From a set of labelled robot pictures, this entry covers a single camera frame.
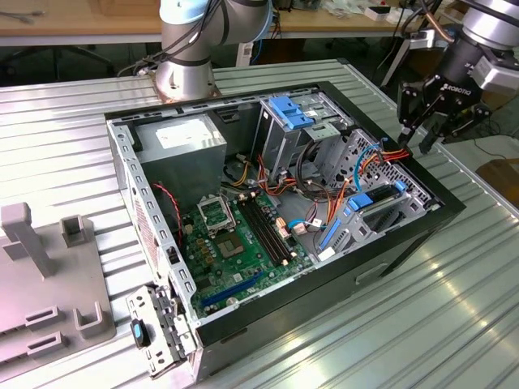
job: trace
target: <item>red cable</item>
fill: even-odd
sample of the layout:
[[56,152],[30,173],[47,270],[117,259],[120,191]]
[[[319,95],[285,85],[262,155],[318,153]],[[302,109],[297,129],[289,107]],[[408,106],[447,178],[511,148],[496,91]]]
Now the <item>red cable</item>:
[[182,220],[180,219],[180,211],[178,210],[178,203],[177,200],[173,197],[173,195],[162,185],[159,184],[153,184],[156,188],[162,190],[164,193],[166,193],[171,200],[171,203],[173,203],[175,207],[175,211],[177,212],[177,220],[178,220],[178,245],[182,246]]

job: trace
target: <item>robotiq logo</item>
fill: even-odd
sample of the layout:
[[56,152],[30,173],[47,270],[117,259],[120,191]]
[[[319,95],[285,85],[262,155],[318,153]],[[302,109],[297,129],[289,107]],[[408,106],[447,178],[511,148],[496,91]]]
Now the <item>robotiq logo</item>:
[[462,95],[470,96],[472,94],[472,91],[469,91],[468,89],[455,87],[454,85],[449,85],[448,83],[444,83],[444,86],[441,87],[440,91],[451,91],[456,93],[461,93]]

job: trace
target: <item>tabletop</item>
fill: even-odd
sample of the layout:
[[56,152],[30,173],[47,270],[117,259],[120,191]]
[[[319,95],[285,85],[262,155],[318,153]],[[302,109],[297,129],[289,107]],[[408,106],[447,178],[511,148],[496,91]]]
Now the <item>tabletop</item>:
[[[224,95],[329,81],[389,136],[395,104],[338,61],[216,69]],[[0,203],[26,201],[33,225],[82,214],[94,224],[117,325],[110,341],[2,389],[180,387],[152,381],[125,297],[152,280],[124,209],[103,113],[160,104],[147,77],[0,90]],[[500,387],[519,382],[517,210],[436,144],[416,160],[467,208],[402,267],[201,383],[215,387]]]

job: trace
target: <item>ram slot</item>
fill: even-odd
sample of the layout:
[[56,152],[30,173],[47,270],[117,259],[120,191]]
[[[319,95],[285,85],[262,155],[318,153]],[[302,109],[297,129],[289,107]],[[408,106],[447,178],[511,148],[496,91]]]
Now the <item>ram slot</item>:
[[267,251],[274,266],[282,265],[283,261],[290,261],[290,253],[274,228],[256,202],[248,201],[238,204],[238,209],[251,227],[260,245]]

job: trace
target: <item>blue bracket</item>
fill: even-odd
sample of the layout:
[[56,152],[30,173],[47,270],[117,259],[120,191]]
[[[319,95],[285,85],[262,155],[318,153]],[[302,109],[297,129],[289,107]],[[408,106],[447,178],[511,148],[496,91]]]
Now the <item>blue bracket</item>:
[[271,97],[268,102],[281,119],[286,121],[286,125],[291,130],[308,127],[315,124],[315,120],[307,118],[299,109],[299,104],[294,103],[289,97]]

